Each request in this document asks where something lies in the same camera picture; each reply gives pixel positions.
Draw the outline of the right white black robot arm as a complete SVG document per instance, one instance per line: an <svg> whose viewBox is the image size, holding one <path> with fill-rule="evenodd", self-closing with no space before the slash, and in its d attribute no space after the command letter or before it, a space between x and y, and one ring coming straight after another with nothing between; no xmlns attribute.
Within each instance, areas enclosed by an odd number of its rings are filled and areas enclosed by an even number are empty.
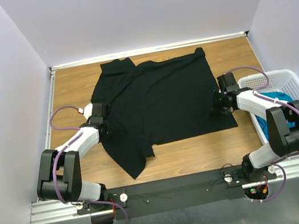
<svg viewBox="0 0 299 224"><path fill-rule="evenodd" d="M230 115L234 110L265 118L268 127L268 142L242 160L241 175L246 181L256 181L271 164L299 154L299 100L281 101L236 85L231 91L214 91L213 114Z"/></svg>

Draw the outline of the black t shirt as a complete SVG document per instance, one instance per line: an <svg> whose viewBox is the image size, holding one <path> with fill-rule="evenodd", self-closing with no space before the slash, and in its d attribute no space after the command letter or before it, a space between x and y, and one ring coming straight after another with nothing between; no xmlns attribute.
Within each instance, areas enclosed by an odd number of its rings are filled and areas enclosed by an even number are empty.
<svg viewBox="0 0 299 224"><path fill-rule="evenodd" d="M131 178L146 168L153 146L231 129L231 115L214 114L217 82L198 47L163 62L129 58L101 65L91 102L109 105L111 134L102 144Z"/></svg>

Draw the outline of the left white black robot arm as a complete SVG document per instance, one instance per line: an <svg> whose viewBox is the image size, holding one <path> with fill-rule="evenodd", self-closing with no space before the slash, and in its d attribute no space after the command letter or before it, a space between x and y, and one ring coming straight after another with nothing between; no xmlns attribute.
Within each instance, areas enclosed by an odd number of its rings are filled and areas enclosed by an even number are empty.
<svg viewBox="0 0 299 224"><path fill-rule="evenodd" d="M84 108L69 106L84 116L79 127L69 127L75 134L56 149L42 152L39 165L37 196L42 200L59 200L62 203L88 202L97 211L108 205L108 193L102 183L82 179L81 159L101 141L111 136L108 123L110 105L89 103Z"/></svg>

